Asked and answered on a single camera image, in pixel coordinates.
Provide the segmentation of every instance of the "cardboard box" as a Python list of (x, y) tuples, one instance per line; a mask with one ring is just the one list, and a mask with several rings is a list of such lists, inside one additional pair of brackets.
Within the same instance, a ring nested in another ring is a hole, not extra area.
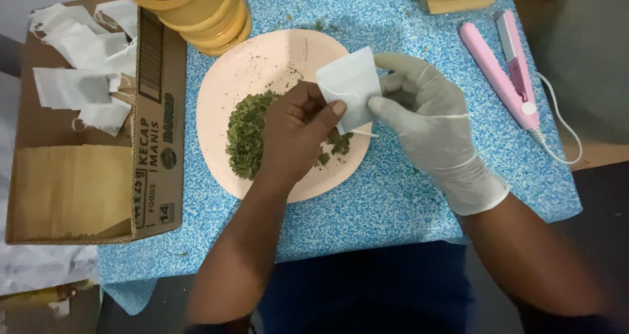
[[(93, 14), (96, 4), (79, 0)], [(78, 111), (40, 105), (33, 67), (72, 68), (27, 34), (6, 243), (123, 243), (181, 225), (186, 44), (138, 11), (135, 99), (117, 137), (72, 130)]]

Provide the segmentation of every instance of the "table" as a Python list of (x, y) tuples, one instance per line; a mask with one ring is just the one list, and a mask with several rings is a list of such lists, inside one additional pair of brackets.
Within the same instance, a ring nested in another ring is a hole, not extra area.
[[(554, 162), (509, 115), (459, 37), (472, 21), (507, 71), (492, 15), (514, 9), (513, 0), (490, 8), (429, 16), (419, 0), (248, 0), (252, 36), (287, 28), (320, 28), (349, 51), (398, 51), (424, 58), (466, 94), (479, 153), (511, 190), (547, 222), (578, 214), (581, 203), (566, 165)], [(518, 22), (520, 36), (524, 37)], [(531, 73), (535, 65), (526, 43)], [(196, 133), (200, 83), (214, 58), (187, 52), (183, 224), (172, 232), (127, 245), (99, 247), (101, 282), (129, 312), (139, 313), (159, 277), (195, 273), (238, 207), (211, 176)], [(540, 81), (533, 78), (541, 128), (549, 147), (561, 152)], [(405, 157), (397, 136), (376, 123), (364, 161), (332, 191), (290, 204), (277, 246), (286, 262), (342, 251), (460, 238), (458, 223), (431, 179)]]

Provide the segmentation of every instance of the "pink plate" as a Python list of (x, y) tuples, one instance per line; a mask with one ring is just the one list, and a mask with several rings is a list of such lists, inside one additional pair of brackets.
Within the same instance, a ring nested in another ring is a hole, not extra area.
[[(316, 82), (315, 73), (319, 68), (347, 54), (345, 47), (326, 34), (288, 29), (247, 40), (216, 60), (200, 85), (197, 131), (203, 157), (218, 184), (242, 199), (252, 183), (232, 172), (230, 156), (225, 152), (227, 124), (236, 103), (248, 94), (260, 94), (268, 89), (284, 93), (298, 79)], [(371, 132), (371, 123), (359, 129)], [(340, 160), (333, 155), (327, 166), (320, 169), (312, 168), (295, 185), (288, 202), (318, 196), (349, 178), (365, 157), (369, 140), (369, 137), (354, 135), (350, 152)], [(324, 144), (323, 149), (329, 152), (331, 146)]]

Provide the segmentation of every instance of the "gloved hand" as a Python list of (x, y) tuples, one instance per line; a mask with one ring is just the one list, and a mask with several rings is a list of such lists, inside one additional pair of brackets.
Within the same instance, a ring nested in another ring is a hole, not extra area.
[(426, 61), (397, 53), (373, 56), (395, 73), (380, 78), (382, 94), (368, 105), (399, 135), (406, 156), (434, 179), (459, 215), (493, 209), (508, 193), (472, 144), (463, 91)]

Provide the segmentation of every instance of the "fingernail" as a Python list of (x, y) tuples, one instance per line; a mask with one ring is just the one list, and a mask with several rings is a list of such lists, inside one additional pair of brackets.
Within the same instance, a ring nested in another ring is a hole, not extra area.
[(343, 113), (345, 113), (346, 109), (347, 109), (347, 105), (343, 101), (336, 101), (336, 102), (334, 102), (334, 105), (332, 106), (332, 111), (337, 116), (343, 115)]

